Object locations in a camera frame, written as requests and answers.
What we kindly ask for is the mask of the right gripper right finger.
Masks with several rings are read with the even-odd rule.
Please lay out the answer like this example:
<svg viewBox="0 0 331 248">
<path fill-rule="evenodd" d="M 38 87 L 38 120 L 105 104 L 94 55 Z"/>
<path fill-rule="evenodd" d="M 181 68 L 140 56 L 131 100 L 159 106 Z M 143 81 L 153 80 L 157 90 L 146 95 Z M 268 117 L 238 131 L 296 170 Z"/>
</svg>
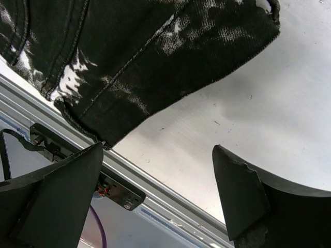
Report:
<svg viewBox="0 0 331 248">
<path fill-rule="evenodd" d="M 216 145 L 214 174 L 235 247 L 330 247 L 330 192 L 298 184 Z"/>
</svg>

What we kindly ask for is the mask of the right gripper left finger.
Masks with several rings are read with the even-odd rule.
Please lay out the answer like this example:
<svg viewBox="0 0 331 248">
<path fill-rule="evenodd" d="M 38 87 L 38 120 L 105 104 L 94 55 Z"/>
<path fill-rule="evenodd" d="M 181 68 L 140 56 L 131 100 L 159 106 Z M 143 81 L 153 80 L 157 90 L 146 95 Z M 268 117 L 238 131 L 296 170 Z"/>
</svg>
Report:
<svg viewBox="0 0 331 248">
<path fill-rule="evenodd" d="M 47 195 L 55 177 L 24 195 L 24 189 L 4 191 L 1 185 L 1 247 L 77 247 L 92 197 L 63 199 Z"/>
</svg>

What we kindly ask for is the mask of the black white tie-dye trousers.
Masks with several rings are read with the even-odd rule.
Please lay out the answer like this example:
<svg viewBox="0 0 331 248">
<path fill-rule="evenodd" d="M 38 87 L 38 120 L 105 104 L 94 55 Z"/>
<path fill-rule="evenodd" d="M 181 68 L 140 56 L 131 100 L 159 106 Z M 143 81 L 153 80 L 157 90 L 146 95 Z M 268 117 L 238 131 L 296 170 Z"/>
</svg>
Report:
<svg viewBox="0 0 331 248">
<path fill-rule="evenodd" d="M 268 1 L 1 1 L 1 60 L 107 149 L 279 35 Z"/>
</svg>

